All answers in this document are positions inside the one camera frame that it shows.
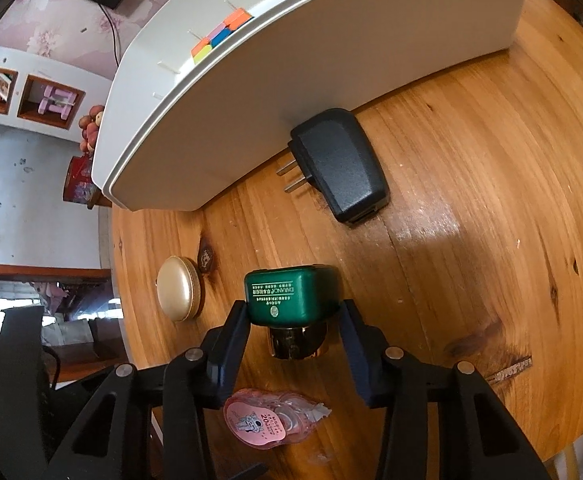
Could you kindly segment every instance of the black power adapter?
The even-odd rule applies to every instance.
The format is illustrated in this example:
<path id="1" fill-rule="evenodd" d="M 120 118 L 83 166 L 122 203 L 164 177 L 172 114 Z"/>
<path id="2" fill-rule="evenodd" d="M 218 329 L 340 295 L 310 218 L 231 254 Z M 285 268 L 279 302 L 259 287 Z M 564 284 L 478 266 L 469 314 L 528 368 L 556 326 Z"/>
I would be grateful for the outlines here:
<path id="1" fill-rule="evenodd" d="M 290 193 L 308 182 L 318 189 L 338 222 L 354 225 L 389 202 L 389 186 L 369 139 L 356 117 L 331 108 L 291 131 L 289 148 L 303 176 L 286 187 Z"/>

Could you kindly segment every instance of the pink stool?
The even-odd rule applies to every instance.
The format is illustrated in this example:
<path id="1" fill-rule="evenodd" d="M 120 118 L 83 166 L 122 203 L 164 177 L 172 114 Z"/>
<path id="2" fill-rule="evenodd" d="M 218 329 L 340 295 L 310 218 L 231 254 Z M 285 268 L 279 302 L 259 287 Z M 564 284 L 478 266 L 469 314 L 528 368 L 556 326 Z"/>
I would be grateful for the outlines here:
<path id="1" fill-rule="evenodd" d="M 74 92 L 61 90 L 60 88 L 54 88 L 51 85 L 47 85 L 44 92 L 44 98 L 40 101 L 40 105 L 38 106 L 38 113 L 44 115 L 44 113 L 49 110 L 50 112 L 60 114 L 60 118 L 63 121 L 66 121 L 71 113 L 71 109 L 76 103 L 76 97 L 78 97 L 78 95 Z M 56 98 L 61 98 L 63 101 L 58 103 Z"/>

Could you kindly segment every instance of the gold cap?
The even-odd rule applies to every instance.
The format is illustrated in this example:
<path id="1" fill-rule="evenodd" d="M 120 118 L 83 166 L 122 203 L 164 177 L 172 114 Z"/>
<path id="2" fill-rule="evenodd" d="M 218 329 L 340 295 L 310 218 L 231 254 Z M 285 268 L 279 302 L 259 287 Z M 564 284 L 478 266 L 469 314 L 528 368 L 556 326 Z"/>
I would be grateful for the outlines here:
<path id="1" fill-rule="evenodd" d="M 193 262 L 170 256 L 164 261 L 156 279 L 158 303 L 172 321 L 194 317 L 200 309 L 200 278 Z"/>
<path id="2" fill-rule="evenodd" d="M 278 359 L 305 359 L 323 353 L 326 336 L 324 321 L 304 328 L 270 328 L 269 350 Z"/>

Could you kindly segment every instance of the green box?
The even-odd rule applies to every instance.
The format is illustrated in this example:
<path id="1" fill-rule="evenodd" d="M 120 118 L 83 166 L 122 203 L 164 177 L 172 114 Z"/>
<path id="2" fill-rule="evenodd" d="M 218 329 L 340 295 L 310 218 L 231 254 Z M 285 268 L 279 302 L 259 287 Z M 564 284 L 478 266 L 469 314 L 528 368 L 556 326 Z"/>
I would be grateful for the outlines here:
<path id="1" fill-rule="evenodd" d="M 251 322 L 270 328 L 328 319 L 338 310 L 339 288 L 338 270 L 323 265 L 253 270 L 244 277 Z"/>

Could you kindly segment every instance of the white wall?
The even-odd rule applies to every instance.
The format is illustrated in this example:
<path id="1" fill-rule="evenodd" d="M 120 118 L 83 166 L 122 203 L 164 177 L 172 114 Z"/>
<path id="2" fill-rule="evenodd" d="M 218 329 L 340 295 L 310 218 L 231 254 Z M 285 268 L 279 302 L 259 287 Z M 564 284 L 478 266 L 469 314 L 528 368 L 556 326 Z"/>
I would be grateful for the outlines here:
<path id="1" fill-rule="evenodd" d="M 78 145 L 0 124 L 0 264 L 99 269 L 97 207 L 63 202 Z"/>

